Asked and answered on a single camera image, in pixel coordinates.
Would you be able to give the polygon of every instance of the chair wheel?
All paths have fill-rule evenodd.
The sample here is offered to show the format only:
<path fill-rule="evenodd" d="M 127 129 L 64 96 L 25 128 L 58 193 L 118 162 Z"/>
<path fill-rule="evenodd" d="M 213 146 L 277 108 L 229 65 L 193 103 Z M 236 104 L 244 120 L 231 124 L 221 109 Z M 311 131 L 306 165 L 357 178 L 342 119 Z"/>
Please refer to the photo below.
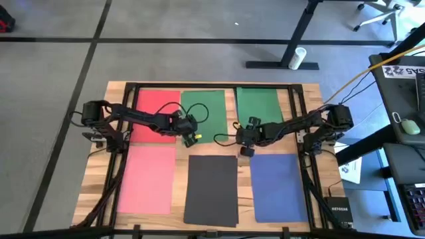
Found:
<path fill-rule="evenodd" d="M 363 3 L 359 4 L 359 6 L 357 6 L 357 10 L 359 10 L 359 11 L 361 11 L 364 8 L 365 8 L 365 5 Z"/>

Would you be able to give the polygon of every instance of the sticker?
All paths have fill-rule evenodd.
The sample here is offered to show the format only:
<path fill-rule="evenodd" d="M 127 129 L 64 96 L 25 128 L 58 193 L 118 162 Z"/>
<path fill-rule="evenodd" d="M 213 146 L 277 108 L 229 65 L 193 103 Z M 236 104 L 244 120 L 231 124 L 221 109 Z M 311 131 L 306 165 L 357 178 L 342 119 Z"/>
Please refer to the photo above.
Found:
<path fill-rule="evenodd" d="M 348 147 L 348 145 L 337 142 L 334 147 L 335 152 L 338 153 L 344 148 Z M 361 176 L 361 161 L 362 157 L 340 166 L 339 174 L 341 178 L 346 181 L 359 184 Z"/>
<path fill-rule="evenodd" d="M 415 79 L 417 73 L 425 73 L 425 66 L 382 66 L 385 78 Z"/>

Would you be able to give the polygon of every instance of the floor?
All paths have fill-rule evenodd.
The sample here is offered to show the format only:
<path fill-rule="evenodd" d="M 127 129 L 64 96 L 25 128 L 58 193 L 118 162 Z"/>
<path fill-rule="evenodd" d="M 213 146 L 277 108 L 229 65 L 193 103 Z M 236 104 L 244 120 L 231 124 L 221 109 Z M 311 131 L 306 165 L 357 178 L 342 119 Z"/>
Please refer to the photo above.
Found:
<path fill-rule="evenodd" d="M 383 44 L 392 40 L 390 24 L 352 31 L 377 15 L 374 9 L 358 12 L 358 2 L 328 1 L 319 4 L 303 37 L 324 40 L 303 45 L 306 60 L 318 62 L 321 70 L 253 70 L 245 69 L 244 62 L 280 60 L 286 45 L 178 44 L 158 39 L 288 40 L 307 0 L 3 0 L 1 4 L 16 18 L 17 28 L 0 36 L 0 130 L 5 133 L 0 139 L 0 234 L 23 229 L 68 106 L 77 100 L 80 110 L 84 102 L 102 99 L 110 80 L 319 83 L 323 99 L 328 99 L 367 68 L 369 55 L 388 52 Z M 102 12 L 107 13 L 104 25 Z M 415 26 L 414 21 L 403 22 L 402 36 Z M 92 42 L 93 37 L 151 43 L 100 43 Z M 368 46 L 342 46 L 344 40 Z M 372 81 L 368 76 L 359 88 Z M 356 123 L 347 137 L 362 138 L 388 123 L 376 85 L 347 105 Z M 35 230 L 70 224 L 90 148 L 81 132 L 76 127 L 68 130 Z M 358 229 L 389 233 L 382 223 L 393 225 L 359 223 Z M 411 236 L 406 225 L 390 233 Z"/>

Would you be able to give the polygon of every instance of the red mat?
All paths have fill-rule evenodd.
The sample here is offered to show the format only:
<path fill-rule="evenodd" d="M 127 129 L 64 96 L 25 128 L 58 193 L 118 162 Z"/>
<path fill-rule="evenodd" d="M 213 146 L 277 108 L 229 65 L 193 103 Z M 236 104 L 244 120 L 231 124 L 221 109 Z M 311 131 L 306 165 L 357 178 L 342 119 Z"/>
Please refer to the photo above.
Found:
<path fill-rule="evenodd" d="M 154 114 L 168 102 L 180 102 L 180 92 L 163 90 L 140 90 L 136 109 Z M 166 106 L 160 113 L 173 113 L 179 109 L 177 104 Z M 133 124 L 130 142 L 132 143 L 175 143 L 175 137 L 162 136 L 144 125 Z"/>
<path fill-rule="evenodd" d="M 170 214 L 174 170 L 174 147 L 130 146 L 117 211 Z"/>

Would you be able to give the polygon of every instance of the computer mouse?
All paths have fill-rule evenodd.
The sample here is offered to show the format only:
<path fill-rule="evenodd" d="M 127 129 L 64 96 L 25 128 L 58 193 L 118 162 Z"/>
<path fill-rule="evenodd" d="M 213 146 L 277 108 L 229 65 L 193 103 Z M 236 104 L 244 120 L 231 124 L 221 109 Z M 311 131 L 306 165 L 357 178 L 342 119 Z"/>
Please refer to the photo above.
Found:
<path fill-rule="evenodd" d="M 401 127 L 408 135 L 417 135 L 420 133 L 420 128 L 415 121 L 406 119 L 401 122 Z"/>

